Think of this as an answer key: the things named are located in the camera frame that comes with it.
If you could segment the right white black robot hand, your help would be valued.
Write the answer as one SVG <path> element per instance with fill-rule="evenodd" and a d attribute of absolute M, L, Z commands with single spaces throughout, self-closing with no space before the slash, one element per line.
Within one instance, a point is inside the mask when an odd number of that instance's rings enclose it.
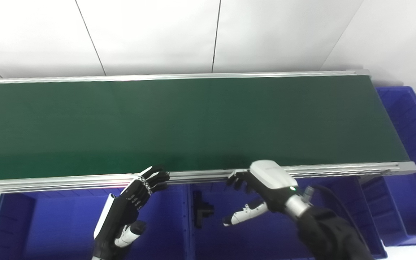
<path fill-rule="evenodd" d="M 260 198 L 223 217 L 224 226 L 239 224 L 267 211 L 284 213 L 287 201 L 298 194 L 297 181 L 271 160 L 254 161 L 248 170 L 235 170 L 226 182 L 227 186 L 233 186 L 235 190 L 240 190 L 244 183 L 247 192 L 255 191 Z"/>

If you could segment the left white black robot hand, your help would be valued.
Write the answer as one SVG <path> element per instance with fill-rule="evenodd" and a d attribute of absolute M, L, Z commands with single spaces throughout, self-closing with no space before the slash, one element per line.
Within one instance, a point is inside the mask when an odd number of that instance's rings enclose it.
<path fill-rule="evenodd" d="M 109 194 L 94 229 L 93 260 L 123 260 L 147 224 L 138 220 L 139 210 L 150 196 L 167 188 L 170 173 L 150 166 L 134 174 L 119 195 Z"/>

